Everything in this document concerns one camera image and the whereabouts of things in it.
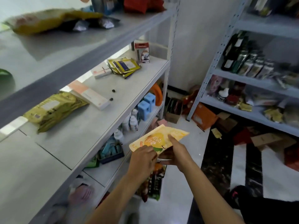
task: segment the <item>human hand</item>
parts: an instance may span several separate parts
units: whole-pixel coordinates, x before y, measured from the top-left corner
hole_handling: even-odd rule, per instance
[[[142,146],[132,152],[127,176],[140,186],[154,171],[158,155],[152,146]]]
[[[186,147],[179,143],[173,136],[168,135],[168,139],[172,143],[172,148],[166,149],[159,155],[160,159],[169,159],[160,161],[163,165],[176,165],[178,169],[184,173],[193,160]]]

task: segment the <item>tiled floor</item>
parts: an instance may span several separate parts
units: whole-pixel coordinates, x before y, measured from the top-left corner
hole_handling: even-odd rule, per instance
[[[197,165],[201,166],[209,130],[203,132],[193,121],[186,121],[185,117],[181,117],[177,124],[169,123],[169,126],[190,132],[181,143],[186,146]],[[120,223],[126,223],[130,213],[138,212],[139,223],[142,224],[186,224],[192,199],[193,195],[185,176],[176,166],[167,166],[160,200],[149,199],[144,203],[140,199],[132,198]]]

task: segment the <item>orange box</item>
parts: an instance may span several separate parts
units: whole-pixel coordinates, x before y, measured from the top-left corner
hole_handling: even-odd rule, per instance
[[[196,122],[196,124],[204,131],[210,128],[218,118],[219,117],[206,106],[204,106],[203,103],[199,103],[197,105],[192,116],[194,122]]]

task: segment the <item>gold foil packet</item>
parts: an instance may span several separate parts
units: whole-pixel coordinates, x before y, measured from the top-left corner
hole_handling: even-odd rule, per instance
[[[134,152],[136,149],[144,145],[152,146],[159,155],[172,146],[172,143],[168,139],[169,134],[179,141],[183,137],[187,136],[189,132],[172,127],[166,127],[162,124],[161,126],[155,128],[151,132],[131,143],[129,147]]]

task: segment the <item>blue plastic container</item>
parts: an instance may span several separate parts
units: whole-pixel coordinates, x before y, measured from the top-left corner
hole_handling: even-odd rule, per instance
[[[143,121],[146,121],[150,114],[150,104],[147,103],[146,101],[141,101],[138,104],[137,108],[138,108],[138,112],[140,115],[140,119],[142,119]]]
[[[150,104],[150,112],[152,112],[154,106],[156,105],[156,96],[152,93],[148,93],[144,96],[144,100]]]

